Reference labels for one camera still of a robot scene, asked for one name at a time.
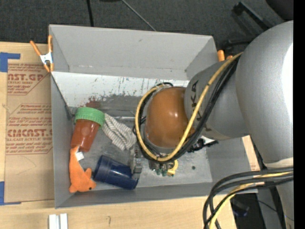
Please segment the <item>striped cloth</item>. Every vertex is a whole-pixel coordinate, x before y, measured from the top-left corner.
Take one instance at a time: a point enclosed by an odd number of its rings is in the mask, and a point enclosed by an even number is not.
[[[135,144],[137,138],[132,129],[123,123],[117,122],[113,117],[105,114],[105,123],[102,130],[108,136],[114,145],[121,150],[129,149]]]

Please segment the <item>gray box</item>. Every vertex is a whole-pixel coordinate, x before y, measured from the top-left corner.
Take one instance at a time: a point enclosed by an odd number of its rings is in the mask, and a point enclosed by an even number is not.
[[[185,154],[175,177],[157,176],[143,160],[133,191],[101,183],[92,191],[71,194],[69,149],[76,108],[90,103],[132,126],[138,101],[151,87],[163,81],[187,86],[195,74],[217,62],[217,51],[213,38],[204,35],[62,25],[49,30],[56,208],[204,196],[219,179],[250,170],[243,142],[236,138]],[[99,132],[85,154],[89,162],[81,165],[94,171],[103,153],[122,163],[128,157]]]

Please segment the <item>blue tape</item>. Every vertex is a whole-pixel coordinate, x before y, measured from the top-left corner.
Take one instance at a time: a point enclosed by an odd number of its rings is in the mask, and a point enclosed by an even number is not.
[[[8,71],[8,59],[20,59],[20,53],[0,52],[0,72]]]
[[[4,181],[0,182],[0,206],[1,205],[8,205],[8,204],[20,204],[19,202],[17,203],[4,203]]]

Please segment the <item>green bottle cap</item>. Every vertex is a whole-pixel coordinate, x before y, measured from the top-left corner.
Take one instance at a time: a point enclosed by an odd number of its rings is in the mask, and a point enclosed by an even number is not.
[[[105,114],[102,111],[94,108],[81,107],[76,111],[74,121],[76,122],[79,119],[94,121],[98,123],[101,128],[105,122]]]

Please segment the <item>cable bundle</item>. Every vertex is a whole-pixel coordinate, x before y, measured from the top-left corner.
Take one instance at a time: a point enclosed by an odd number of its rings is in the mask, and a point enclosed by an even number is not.
[[[264,189],[278,186],[280,184],[293,181],[294,169],[279,168],[262,171],[243,172],[225,177],[218,181],[212,188],[209,197],[203,206],[203,229],[213,229],[214,224],[217,229],[221,229],[217,216],[224,205],[233,198],[237,193],[252,189]],[[214,208],[213,198],[223,190],[233,189],[224,197],[224,199]],[[210,206],[211,215],[207,218],[207,210]]]
[[[153,151],[153,149],[151,147],[146,145],[141,137],[141,132],[140,132],[141,124],[143,123],[142,114],[143,114],[145,104],[152,97],[153,93],[159,89],[159,87],[158,86],[153,87],[142,97],[142,99],[140,100],[138,107],[137,107],[137,111],[136,111],[136,115],[135,115],[135,128],[134,129],[135,129],[135,132],[136,132],[136,135],[138,138],[139,146],[141,147],[142,153],[145,158],[147,158],[149,160],[158,161],[158,163],[160,163],[160,164],[174,161],[174,160],[178,159],[179,157],[181,157],[183,154],[185,154],[185,152],[187,150],[189,150],[194,143],[197,142],[197,140],[199,139],[201,132],[204,128],[204,125],[205,125],[206,121],[208,120],[210,113],[212,112],[212,109],[216,103],[216,100],[218,99],[222,89],[224,88],[224,86],[226,85],[226,83],[228,82],[230,77],[235,72],[236,66],[237,66],[236,60],[239,58],[239,56],[241,54],[242,54],[242,52],[235,55],[234,57],[227,60],[226,62],[224,62],[220,66],[220,68],[215,72],[215,74],[211,77],[208,84],[205,86],[205,88],[203,89],[203,91],[200,95],[198,103],[194,109],[194,112],[189,120],[189,123],[185,129],[184,135],[182,136],[179,144],[173,150],[172,153],[168,154],[165,157],[160,157],[156,152]],[[206,97],[210,86],[214,82],[216,82],[215,88],[214,88],[212,95],[208,101],[208,104],[204,110],[203,117],[201,118],[195,132],[188,138],[188,140],[186,140],[187,136],[189,134],[189,131],[194,123],[194,120],[197,116],[199,108],[200,108],[204,98]]]

